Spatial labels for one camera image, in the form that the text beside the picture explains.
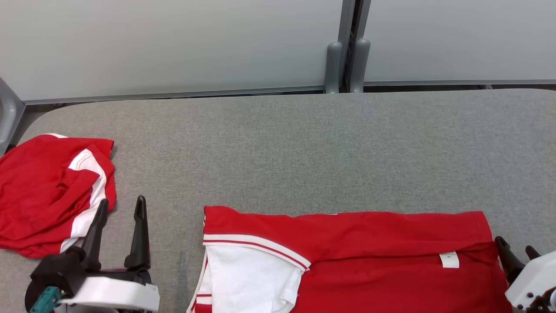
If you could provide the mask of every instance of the robotic arm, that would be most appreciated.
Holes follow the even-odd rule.
[[[556,252],[541,256],[527,246],[525,252],[531,261],[523,265],[504,238],[499,236],[494,241],[510,284],[506,298],[512,306],[529,313],[556,312]]]
[[[25,295],[28,312],[81,313],[91,312],[91,307],[97,307],[95,312],[158,311],[158,288],[151,284],[148,272],[151,254],[145,198],[137,198],[135,230],[125,269],[101,270],[98,255],[107,217],[108,200],[104,199],[81,247],[70,247],[65,253],[49,255],[39,263]]]

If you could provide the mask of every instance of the red stripe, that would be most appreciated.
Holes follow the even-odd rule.
[[[272,248],[269,248],[267,246],[263,246],[262,244],[258,244],[258,243],[254,243],[254,242],[248,242],[248,241],[236,241],[236,240],[203,240],[203,242],[230,242],[230,243],[242,243],[242,244],[250,244],[252,246],[258,246],[276,253],[279,253],[285,257],[287,257],[288,259],[296,262],[297,264],[301,265],[301,267],[303,267],[304,269],[307,269],[307,267],[305,265],[303,265],[303,263],[299,262],[298,260],[294,259],[293,257],[283,253],[282,251],[278,251]]]

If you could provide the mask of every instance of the care label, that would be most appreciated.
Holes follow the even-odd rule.
[[[459,259],[455,251],[441,253],[440,260],[442,260],[442,267],[459,268]]]

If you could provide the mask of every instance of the folded red clothing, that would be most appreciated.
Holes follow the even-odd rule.
[[[116,202],[114,141],[37,136],[0,158],[0,248],[33,258],[87,234],[98,205]]]
[[[482,212],[288,217],[205,207],[203,245],[189,312],[512,311]]]

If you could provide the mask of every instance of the gray plastic bracket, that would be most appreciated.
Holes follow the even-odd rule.
[[[0,102],[2,103],[2,119],[0,119],[0,156],[6,152],[19,120],[25,110],[25,104],[0,78]]]
[[[342,44],[331,42],[326,49],[326,67],[324,72],[324,92],[337,94],[340,92],[340,64],[342,60]]]
[[[350,92],[363,92],[363,80],[365,78],[365,68],[367,67],[370,49],[371,42],[368,39],[362,38],[355,42],[349,80]]]

